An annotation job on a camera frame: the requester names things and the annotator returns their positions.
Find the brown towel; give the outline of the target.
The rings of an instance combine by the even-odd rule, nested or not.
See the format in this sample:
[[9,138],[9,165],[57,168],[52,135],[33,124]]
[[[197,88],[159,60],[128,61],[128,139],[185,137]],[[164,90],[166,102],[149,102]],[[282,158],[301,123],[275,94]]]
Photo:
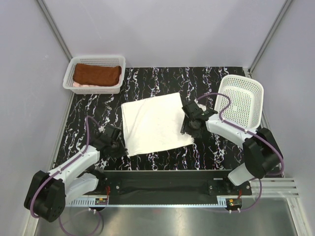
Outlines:
[[96,65],[76,64],[73,81],[97,86],[115,86],[119,83],[122,68],[120,66],[104,67]]

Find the pink towel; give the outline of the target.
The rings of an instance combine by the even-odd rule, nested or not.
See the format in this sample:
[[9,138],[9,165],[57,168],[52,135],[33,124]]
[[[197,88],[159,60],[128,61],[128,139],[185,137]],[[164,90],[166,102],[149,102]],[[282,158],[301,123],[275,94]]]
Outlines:
[[86,84],[80,84],[80,83],[77,83],[77,82],[72,82],[71,85],[75,88],[101,88],[101,89],[112,89],[116,86],[109,86],[109,87],[106,87],[106,86],[97,86],[97,85],[86,85]]

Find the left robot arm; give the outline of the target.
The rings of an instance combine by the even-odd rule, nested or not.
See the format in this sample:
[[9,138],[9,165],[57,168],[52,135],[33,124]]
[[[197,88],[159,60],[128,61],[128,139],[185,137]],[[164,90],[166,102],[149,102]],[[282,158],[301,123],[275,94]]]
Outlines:
[[127,149],[119,128],[109,125],[99,131],[96,138],[87,140],[86,145],[64,163],[48,172],[34,174],[24,201],[24,208],[32,217],[54,222],[75,199],[89,192],[100,195],[106,190],[106,182],[86,170],[103,157],[125,156]]

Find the white towel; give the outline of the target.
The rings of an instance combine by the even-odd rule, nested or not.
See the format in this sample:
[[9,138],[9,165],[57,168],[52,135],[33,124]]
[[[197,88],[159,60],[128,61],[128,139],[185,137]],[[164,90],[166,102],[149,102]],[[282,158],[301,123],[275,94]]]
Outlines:
[[121,109],[128,157],[193,143],[190,135],[181,134],[185,113],[178,92],[126,102]]

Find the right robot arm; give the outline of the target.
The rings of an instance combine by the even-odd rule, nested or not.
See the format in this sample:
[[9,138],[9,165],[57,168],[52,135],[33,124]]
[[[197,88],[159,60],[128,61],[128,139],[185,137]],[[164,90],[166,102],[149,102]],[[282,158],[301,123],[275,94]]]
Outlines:
[[227,176],[228,180],[223,183],[227,194],[236,194],[244,182],[254,178],[262,179],[283,163],[283,157],[270,130],[245,129],[224,120],[211,108],[202,110],[194,101],[184,105],[182,110],[185,114],[182,134],[201,138],[208,131],[224,137],[242,149],[244,163],[232,170]]

